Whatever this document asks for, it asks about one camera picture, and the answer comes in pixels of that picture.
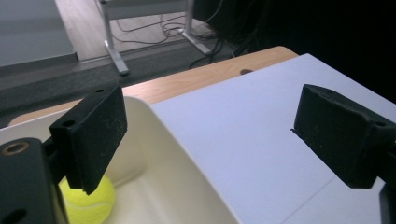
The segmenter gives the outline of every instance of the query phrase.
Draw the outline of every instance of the floor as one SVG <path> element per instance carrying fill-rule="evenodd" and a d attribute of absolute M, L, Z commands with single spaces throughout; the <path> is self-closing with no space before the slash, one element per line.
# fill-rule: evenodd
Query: floor
<path fill-rule="evenodd" d="M 81 61 L 86 61 L 107 56 L 104 44 L 106 33 L 96 0 L 56 0 L 56 4 L 78 58 Z M 113 35 L 118 39 L 114 39 L 116 49 L 123 52 L 152 45 L 140 42 L 157 43 L 163 41 L 162 43 L 164 43 L 182 39 L 181 35 L 166 39 L 163 28 L 171 29 L 182 26 L 184 20 L 184 13 L 180 12 L 111 21 L 110 25 Z M 131 31 L 152 23 L 156 24 Z M 194 20 L 192 27 L 196 28 L 194 32 L 198 35 L 211 33 L 210 28 L 201 21 Z"/>

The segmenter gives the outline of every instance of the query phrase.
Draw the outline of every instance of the black cable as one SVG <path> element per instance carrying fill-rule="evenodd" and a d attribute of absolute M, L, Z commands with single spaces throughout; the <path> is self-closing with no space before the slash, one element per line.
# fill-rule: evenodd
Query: black cable
<path fill-rule="evenodd" d="M 159 42 L 155 42 L 155 43 L 149 43 L 149 42 L 143 42 L 143 41 L 137 41 L 137 40 L 121 40 L 116 38 L 114 35 L 112 35 L 114 39 L 120 41 L 121 43 L 137 43 L 137 44 L 149 44 L 149 45 L 155 45 L 155 44 L 161 44 L 163 42 L 165 42 L 167 39 L 169 39 L 169 36 L 166 36 L 165 39 L 159 41 Z"/>
<path fill-rule="evenodd" d="M 224 42 L 224 40 L 219 38 L 219 39 L 216 41 L 216 44 L 215 44 L 215 47 L 214 47 L 213 50 L 212 50 L 212 53 L 210 53 L 209 55 L 206 55 L 206 56 L 203 57 L 203 58 L 200 58 L 200 59 L 198 59 L 198 60 L 195 60 L 194 62 L 192 62 L 192 63 L 190 64 L 189 68 L 192 69 L 198 62 L 203 61 L 203 60 L 205 60 L 205 59 L 209 59 L 208 64 L 211 64 L 211 63 L 213 62 L 213 60 L 214 60 L 214 57 L 221 51 L 221 49 L 222 49 L 222 47 L 223 47 L 223 42 Z"/>
<path fill-rule="evenodd" d="M 169 20 L 166 20 L 166 21 L 172 21 L 172 20 L 175 20 L 175 19 L 178 19 L 178 18 L 182 18 L 182 17 L 185 17 L 185 16 L 174 17 L 174 18 L 169 19 Z M 120 30 L 122 30 L 123 32 L 128 32 L 128 33 L 129 33 L 129 32 L 133 32 L 133 31 L 136 31 L 136 30 L 144 29 L 144 28 L 147 28 L 147 27 L 150 27 L 150 26 L 153 26 L 153 25 L 161 24 L 162 22 L 165 22 L 165 21 L 154 22 L 154 23 L 152 23 L 152 24 L 148 24 L 148 25 L 145 25 L 145 26 L 142 26 L 142 27 L 138 27 L 138 28 L 135 28 L 135 29 L 132 29 L 132 30 L 125 30 L 125 29 L 123 29 L 123 28 L 120 26 L 119 20 L 117 20 L 117 25 L 119 26 Z"/>

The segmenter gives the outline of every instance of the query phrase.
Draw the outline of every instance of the cable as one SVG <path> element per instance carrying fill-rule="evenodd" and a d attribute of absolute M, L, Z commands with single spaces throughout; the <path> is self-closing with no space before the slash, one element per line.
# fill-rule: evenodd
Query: cable
<path fill-rule="evenodd" d="M 178 19 L 178 18 L 182 18 L 182 17 L 185 17 L 185 16 L 174 17 L 174 18 L 169 19 L 169 20 L 166 20 L 166 21 L 172 21 L 172 20 L 175 20 L 175 19 Z M 176 23 L 176 22 L 173 22 L 173 23 L 172 23 L 172 22 L 171 22 L 171 23 L 166 23 L 165 25 L 162 25 L 163 22 L 164 22 L 164 21 L 163 21 L 163 15 L 161 15 L 161 20 L 160 20 L 159 22 L 154 22 L 154 23 L 152 23 L 152 24 L 145 25 L 145 26 L 142 26 L 142 27 L 139 27 L 139 28 L 135 28 L 135 29 L 132 29 L 132 30 L 124 30 L 124 29 L 122 29 L 122 27 L 120 27 L 119 21 L 117 21 L 117 25 L 120 27 L 120 29 L 121 29 L 123 32 L 126 32 L 126 33 L 130 33 L 130 32 L 133 32 L 133 31 L 136 31 L 136 30 L 140 30 L 140 29 L 143 29 L 143 28 L 152 26 L 152 25 L 157 25 L 157 24 L 160 24 L 160 26 L 162 27 L 162 29 L 163 29 L 164 26 L 166 26 L 166 25 L 168 25 L 168 24 L 181 24 L 181 25 L 184 25 L 184 24 L 182 24 L 182 23 Z M 177 27 L 177 28 L 170 28 L 170 29 L 166 29 L 166 30 L 163 29 L 163 35 L 165 36 L 165 39 L 163 39 L 163 40 L 161 40 L 161 41 L 159 41 L 159 42 L 154 42 L 154 43 L 144 42 L 144 41 L 136 41 L 136 40 L 121 40 L 121 39 L 119 39 L 119 38 L 116 38 L 114 35 L 113 35 L 113 38 L 116 39 L 116 40 L 118 40 L 118 41 L 120 41 L 120 42 L 122 42 L 122 43 L 138 43 L 138 44 L 155 45 L 155 44 L 161 44 L 161 43 L 165 42 L 165 41 L 166 41 L 167 39 L 169 39 L 170 37 L 176 36 L 176 35 L 174 35 L 174 34 L 171 34 L 171 32 L 172 32 L 173 30 L 176 30 L 176 29 L 180 29 L 180 28 Z"/>
<path fill-rule="evenodd" d="M 166 20 L 166 21 L 172 21 L 172 20 L 175 20 L 175 19 L 178 19 L 178 18 L 182 18 L 182 17 L 185 17 L 185 16 L 174 17 L 174 18 L 169 19 L 169 20 Z M 145 25 L 145 26 L 142 26 L 142 27 L 138 27 L 138 28 L 135 28 L 135 29 L 132 29 L 132 30 L 124 30 L 124 29 L 120 26 L 119 20 L 117 20 L 117 25 L 119 26 L 120 30 L 122 30 L 123 32 L 133 32 L 133 31 L 136 31 L 136 30 L 140 30 L 140 29 L 143 29 L 143 28 L 147 28 L 147 27 L 149 27 L 149 26 L 161 24 L 162 22 L 165 22 L 165 21 L 154 22 L 154 23 L 152 23 L 152 24 L 148 24 L 148 25 Z"/>
<path fill-rule="evenodd" d="M 200 24 L 199 26 L 195 27 L 193 30 L 198 29 L 200 26 L 202 26 L 202 25 L 208 23 L 208 22 L 211 21 L 215 16 L 217 16 L 218 13 L 219 13 L 219 11 L 220 11 L 220 9 L 221 9 L 222 4 L 223 4 L 223 0 L 220 0 L 219 6 L 218 6 L 218 8 L 216 9 L 215 13 L 213 13 L 213 15 L 212 15 L 211 17 L 209 17 L 209 19 L 207 19 L 206 21 L 204 21 L 204 22 L 203 22 L 202 24 Z"/>
<path fill-rule="evenodd" d="M 167 28 L 166 26 L 168 26 L 168 25 L 181 25 L 181 27 L 177 26 L 177 27 Z M 169 37 L 174 37 L 174 36 L 180 35 L 184 29 L 184 23 L 180 23 L 180 22 L 168 22 L 163 25 L 163 15 L 161 15 L 161 18 L 160 18 L 160 26 L 163 30 L 163 34 L 165 36 L 169 36 Z"/>
<path fill-rule="evenodd" d="M 121 40 L 116 38 L 114 35 L 112 35 L 114 39 L 120 41 L 121 43 L 137 43 L 137 44 L 149 44 L 149 45 L 155 45 L 155 44 L 161 44 L 165 42 L 167 39 L 169 39 L 169 36 L 167 36 L 165 39 L 159 41 L 159 42 L 154 42 L 154 43 L 149 43 L 149 42 L 143 42 L 143 41 L 137 41 L 137 40 Z"/>
<path fill-rule="evenodd" d="M 223 43 L 224 40 L 223 39 L 218 39 L 218 41 L 216 41 L 215 47 L 212 50 L 212 53 L 209 55 L 206 55 L 203 58 L 200 58 L 198 60 L 195 60 L 194 62 L 192 62 L 189 66 L 190 69 L 192 69 L 198 62 L 204 60 L 204 59 L 209 59 L 208 64 L 211 64 L 214 60 L 214 57 L 221 51 L 222 47 L 223 47 Z"/>

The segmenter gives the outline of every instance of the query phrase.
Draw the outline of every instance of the screw hole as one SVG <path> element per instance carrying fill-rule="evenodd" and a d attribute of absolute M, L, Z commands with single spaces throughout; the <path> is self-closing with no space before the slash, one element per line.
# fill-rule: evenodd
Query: screw hole
<path fill-rule="evenodd" d="M 10 214 L 8 214 L 6 217 L 3 218 L 2 223 L 4 224 L 16 224 L 19 223 L 21 220 L 23 220 L 26 217 L 26 210 L 25 209 L 17 209 Z"/>
<path fill-rule="evenodd" d="M 65 121 L 62 125 L 67 128 L 67 127 L 73 126 L 73 124 L 75 124 L 75 122 L 73 120 L 68 120 L 68 121 Z"/>
<path fill-rule="evenodd" d="M 29 143 L 27 143 L 27 142 L 13 143 L 13 144 L 6 146 L 3 149 L 2 154 L 5 156 L 12 156 L 12 155 L 15 155 L 15 154 L 18 154 L 18 153 L 24 151 L 28 147 L 29 147 Z"/>
<path fill-rule="evenodd" d="M 377 121 L 375 124 L 376 124 L 376 125 L 378 125 L 378 126 L 381 126 L 381 127 L 385 127 L 385 126 L 387 126 L 387 124 L 386 124 L 386 123 L 384 123 L 384 122 L 381 122 L 381 121 Z"/>

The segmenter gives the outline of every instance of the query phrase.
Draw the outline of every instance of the wooden desk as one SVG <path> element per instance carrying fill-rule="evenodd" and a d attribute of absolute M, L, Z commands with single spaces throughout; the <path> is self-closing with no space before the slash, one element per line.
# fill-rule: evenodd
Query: wooden desk
<path fill-rule="evenodd" d="M 154 104 L 229 78 L 238 77 L 241 75 L 243 69 L 255 71 L 297 56 L 296 53 L 289 49 L 275 47 L 126 87 L 123 89 L 123 93 L 126 96 L 134 96 L 149 104 Z M 15 118 L 9 125 L 15 125 L 65 110 L 73 107 L 78 102 L 73 101 L 64 105 L 57 105 L 28 113 Z"/>

